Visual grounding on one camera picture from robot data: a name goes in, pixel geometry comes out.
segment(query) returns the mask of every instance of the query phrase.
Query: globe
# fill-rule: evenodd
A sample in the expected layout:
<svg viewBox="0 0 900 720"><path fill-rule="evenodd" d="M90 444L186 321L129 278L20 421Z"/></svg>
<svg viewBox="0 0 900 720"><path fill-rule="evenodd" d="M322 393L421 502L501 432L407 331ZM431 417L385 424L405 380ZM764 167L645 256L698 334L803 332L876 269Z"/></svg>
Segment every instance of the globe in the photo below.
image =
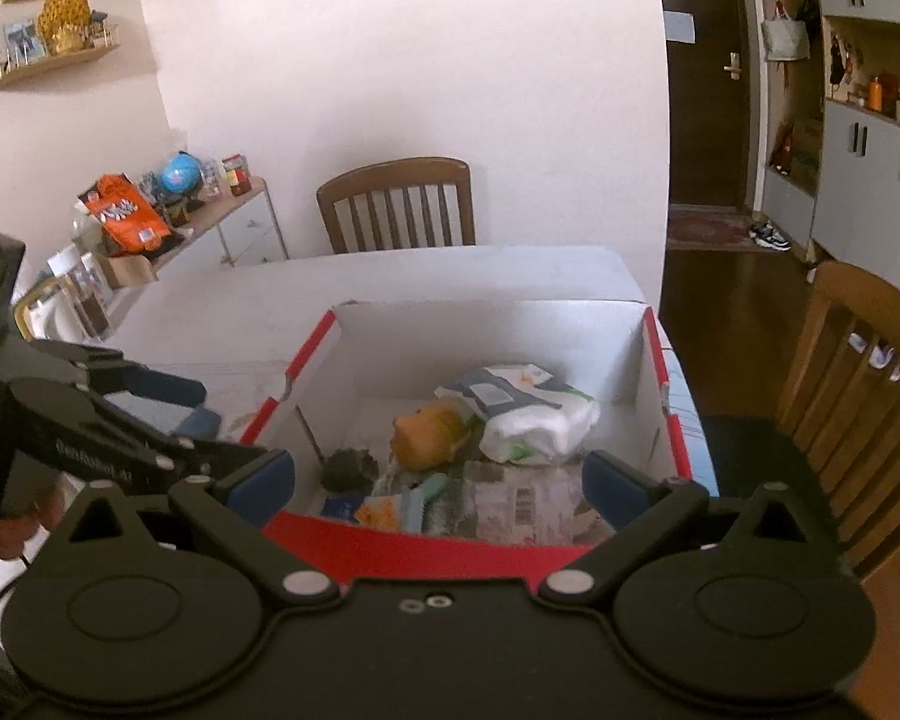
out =
<svg viewBox="0 0 900 720"><path fill-rule="evenodd" d="M200 165L194 157L180 151L160 173L164 189L174 194L187 194L197 189L200 183Z"/></svg>

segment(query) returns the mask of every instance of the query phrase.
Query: human hand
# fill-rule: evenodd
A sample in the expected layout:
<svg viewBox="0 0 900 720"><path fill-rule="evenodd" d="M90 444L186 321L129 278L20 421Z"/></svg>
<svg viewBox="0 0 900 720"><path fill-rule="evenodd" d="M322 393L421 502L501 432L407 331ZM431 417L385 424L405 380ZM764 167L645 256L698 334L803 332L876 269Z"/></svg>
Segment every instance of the human hand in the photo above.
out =
<svg viewBox="0 0 900 720"><path fill-rule="evenodd" d="M0 559L17 560L40 526L48 531L63 519L63 493L54 485L41 490L21 517L0 517Z"/></svg>

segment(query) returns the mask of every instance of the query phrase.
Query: door handle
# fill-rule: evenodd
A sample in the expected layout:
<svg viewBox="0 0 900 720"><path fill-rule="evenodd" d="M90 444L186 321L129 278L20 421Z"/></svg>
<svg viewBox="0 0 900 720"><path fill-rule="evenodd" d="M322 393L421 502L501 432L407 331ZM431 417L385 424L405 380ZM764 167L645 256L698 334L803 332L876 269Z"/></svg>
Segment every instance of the door handle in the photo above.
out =
<svg viewBox="0 0 900 720"><path fill-rule="evenodd" d="M735 80L735 81L740 80L740 76L742 74L743 67L740 64L739 53L730 52L730 65L725 65L724 71L726 71L727 73L730 73L730 77L733 80Z"/></svg>

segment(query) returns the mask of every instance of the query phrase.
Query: chair seat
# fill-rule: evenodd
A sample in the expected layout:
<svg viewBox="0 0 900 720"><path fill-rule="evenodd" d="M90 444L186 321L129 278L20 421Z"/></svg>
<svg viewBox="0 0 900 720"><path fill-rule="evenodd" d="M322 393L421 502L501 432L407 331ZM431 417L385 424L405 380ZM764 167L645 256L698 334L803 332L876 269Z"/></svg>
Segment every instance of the chair seat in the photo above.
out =
<svg viewBox="0 0 900 720"><path fill-rule="evenodd" d="M802 498L823 531L839 543L837 521L820 481L806 456L772 419L705 416L701 422L720 495L749 498L764 482L784 482Z"/></svg>

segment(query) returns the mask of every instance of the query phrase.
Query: brown door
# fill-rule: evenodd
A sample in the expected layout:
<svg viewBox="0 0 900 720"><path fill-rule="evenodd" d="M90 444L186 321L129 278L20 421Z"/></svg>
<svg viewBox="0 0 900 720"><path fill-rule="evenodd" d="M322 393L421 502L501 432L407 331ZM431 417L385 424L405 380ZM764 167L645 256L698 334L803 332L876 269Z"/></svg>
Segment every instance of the brown door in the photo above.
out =
<svg viewBox="0 0 900 720"><path fill-rule="evenodd" d="M670 202L743 205L749 143L746 67L724 68L732 52L746 65L743 0L663 0L693 16L696 43L667 41L670 70Z"/></svg>

